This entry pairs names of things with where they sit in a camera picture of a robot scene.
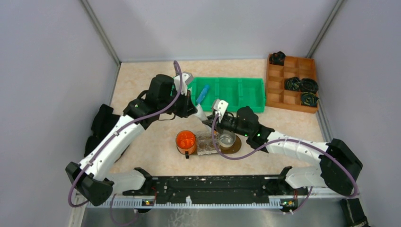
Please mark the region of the orange mug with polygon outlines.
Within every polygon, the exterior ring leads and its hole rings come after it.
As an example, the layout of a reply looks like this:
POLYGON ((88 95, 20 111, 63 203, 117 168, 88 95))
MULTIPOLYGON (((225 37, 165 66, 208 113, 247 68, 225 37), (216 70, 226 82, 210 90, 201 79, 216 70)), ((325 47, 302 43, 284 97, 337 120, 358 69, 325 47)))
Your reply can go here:
POLYGON ((197 140, 193 132, 184 130, 177 134, 175 138, 177 150, 185 156, 186 159, 194 154, 197 149, 197 140))

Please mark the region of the white toothpaste tube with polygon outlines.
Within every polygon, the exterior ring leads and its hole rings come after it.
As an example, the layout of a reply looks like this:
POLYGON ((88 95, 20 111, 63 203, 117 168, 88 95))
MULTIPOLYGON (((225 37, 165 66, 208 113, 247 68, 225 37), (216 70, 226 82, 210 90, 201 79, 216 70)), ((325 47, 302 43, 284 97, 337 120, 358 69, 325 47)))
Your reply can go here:
POLYGON ((202 123, 208 120, 203 108, 200 104, 196 105, 196 113, 194 114, 202 123))

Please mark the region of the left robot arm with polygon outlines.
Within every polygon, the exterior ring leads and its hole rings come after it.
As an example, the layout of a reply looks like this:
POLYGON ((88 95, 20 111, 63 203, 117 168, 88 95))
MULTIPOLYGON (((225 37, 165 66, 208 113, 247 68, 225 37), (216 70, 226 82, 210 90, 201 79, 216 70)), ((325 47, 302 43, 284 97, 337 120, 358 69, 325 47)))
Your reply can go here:
POLYGON ((110 132, 79 163, 66 166, 67 175, 76 189, 94 206, 103 204, 110 196, 129 191, 147 193, 150 175, 141 168, 126 173, 111 174, 110 168, 128 146, 143 133, 161 114, 180 118, 197 113, 191 101, 188 85, 193 75, 184 72, 174 78, 158 74, 147 90, 129 102, 110 132))

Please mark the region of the steel cup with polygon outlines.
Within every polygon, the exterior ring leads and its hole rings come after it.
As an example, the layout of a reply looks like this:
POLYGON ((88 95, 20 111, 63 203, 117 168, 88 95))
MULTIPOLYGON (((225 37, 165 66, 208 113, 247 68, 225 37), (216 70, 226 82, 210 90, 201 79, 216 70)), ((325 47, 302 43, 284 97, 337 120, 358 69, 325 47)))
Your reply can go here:
POLYGON ((223 130, 219 135, 218 143, 222 148, 230 148, 236 141, 236 135, 233 132, 223 130))

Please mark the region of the clear glass cup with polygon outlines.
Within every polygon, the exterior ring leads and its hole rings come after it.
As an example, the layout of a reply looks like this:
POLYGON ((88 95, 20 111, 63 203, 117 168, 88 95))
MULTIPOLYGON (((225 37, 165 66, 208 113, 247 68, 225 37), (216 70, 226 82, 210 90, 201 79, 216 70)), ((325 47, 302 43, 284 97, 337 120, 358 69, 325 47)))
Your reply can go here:
POLYGON ((197 155, 211 155, 218 153, 214 147, 210 131, 197 131, 194 135, 196 137, 197 155))

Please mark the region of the green divided plastic bin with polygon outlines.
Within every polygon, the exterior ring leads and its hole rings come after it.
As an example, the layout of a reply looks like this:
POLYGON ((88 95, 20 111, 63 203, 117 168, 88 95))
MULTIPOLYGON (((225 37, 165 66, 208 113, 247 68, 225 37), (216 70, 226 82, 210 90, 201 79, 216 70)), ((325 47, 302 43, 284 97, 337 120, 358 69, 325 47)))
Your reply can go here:
POLYGON ((266 95, 261 78, 196 77, 188 86, 193 103, 206 85, 209 89, 200 103, 205 112, 212 109, 216 99, 228 102, 229 112, 235 113, 245 106, 255 113, 264 112, 266 95))

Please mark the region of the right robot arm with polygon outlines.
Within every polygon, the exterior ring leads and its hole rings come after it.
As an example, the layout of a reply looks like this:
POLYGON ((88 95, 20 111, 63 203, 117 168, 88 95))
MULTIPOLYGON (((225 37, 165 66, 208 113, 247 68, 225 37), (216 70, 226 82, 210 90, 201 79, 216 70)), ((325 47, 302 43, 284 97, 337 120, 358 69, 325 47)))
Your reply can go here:
POLYGON ((329 188, 349 198, 359 193, 356 181, 363 164, 340 139, 313 142, 287 136, 262 125, 248 106, 240 108, 236 115, 216 111, 203 124, 218 132, 228 131, 246 137, 246 143, 254 152, 280 154, 309 163, 307 167, 283 169, 285 182, 294 189, 329 188))

